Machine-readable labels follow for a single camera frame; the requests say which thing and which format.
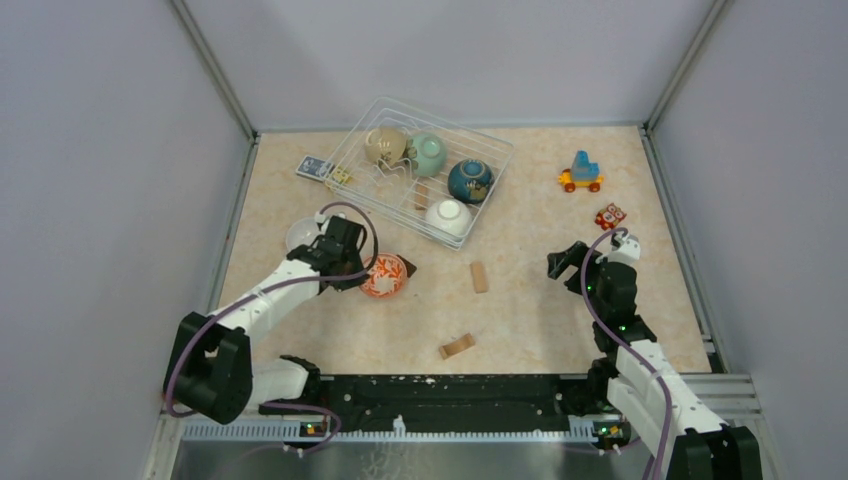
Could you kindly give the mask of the plain white bowl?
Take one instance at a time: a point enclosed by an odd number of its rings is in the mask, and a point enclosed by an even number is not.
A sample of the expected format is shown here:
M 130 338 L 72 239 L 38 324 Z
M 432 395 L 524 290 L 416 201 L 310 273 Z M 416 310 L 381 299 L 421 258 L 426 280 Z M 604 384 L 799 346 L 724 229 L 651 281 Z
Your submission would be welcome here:
M 313 220 L 313 216 L 308 216 L 294 222 L 288 229 L 285 236 L 286 251 L 291 252 L 301 245 L 311 246 L 319 238 L 324 238 L 328 235 L 319 235 L 318 228 Z M 338 218 L 347 219 L 345 213 L 335 213 Z

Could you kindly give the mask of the orange patterned white bowl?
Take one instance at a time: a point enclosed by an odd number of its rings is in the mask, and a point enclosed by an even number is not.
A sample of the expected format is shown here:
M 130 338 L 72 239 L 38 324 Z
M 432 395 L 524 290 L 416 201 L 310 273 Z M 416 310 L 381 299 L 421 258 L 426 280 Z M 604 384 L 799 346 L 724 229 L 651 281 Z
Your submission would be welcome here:
M 359 289 L 372 298 L 388 298 L 403 289 L 407 281 L 408 270 L 404 261 L 397 255 L 380 253 L 368 272 L 368 279 Z

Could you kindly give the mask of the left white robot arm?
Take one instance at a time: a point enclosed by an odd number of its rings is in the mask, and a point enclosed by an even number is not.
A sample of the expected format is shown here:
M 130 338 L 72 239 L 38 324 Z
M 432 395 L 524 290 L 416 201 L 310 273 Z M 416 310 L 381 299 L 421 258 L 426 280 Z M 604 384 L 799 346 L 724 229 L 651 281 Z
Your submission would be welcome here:
M 368 277 L 361 250 L 379 246 L 368 216 L 316 215 L 318 235 L 230 304 L 191 312 L 177 327 L 163 380 L 164 407 L 183 418 L 200 414 L 219 424 L 238 418 L 257 398 L 252 349 L 289 313 L 325 290 L 356 288 Z

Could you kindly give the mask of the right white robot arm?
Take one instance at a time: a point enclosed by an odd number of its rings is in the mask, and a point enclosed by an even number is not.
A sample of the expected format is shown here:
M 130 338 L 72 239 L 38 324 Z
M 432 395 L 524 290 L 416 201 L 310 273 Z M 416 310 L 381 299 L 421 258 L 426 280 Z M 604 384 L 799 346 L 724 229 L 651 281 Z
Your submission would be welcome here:
M 650 479 L 761 479 L 758 440 L 714 413 L 670 365 L 637 312 L 636 240 L 617 233 L 606 254 L 577 241 L 547 256 L 547 275 L 574 273 L 566 288 L 582 297 L 602 356 L 592 362 L 583 406 L 618 411 L 651 453 Z

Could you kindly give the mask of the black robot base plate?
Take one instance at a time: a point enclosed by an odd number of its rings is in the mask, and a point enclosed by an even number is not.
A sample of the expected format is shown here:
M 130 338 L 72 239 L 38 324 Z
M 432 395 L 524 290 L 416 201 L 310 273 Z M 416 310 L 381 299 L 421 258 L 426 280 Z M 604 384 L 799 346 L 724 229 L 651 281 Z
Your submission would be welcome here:
M 345 432 L 387 431 L 396 419 L 412 433 L 557 432 L 614 412 L 583 374 L 323 376 L 282 403 L 330 410 Z

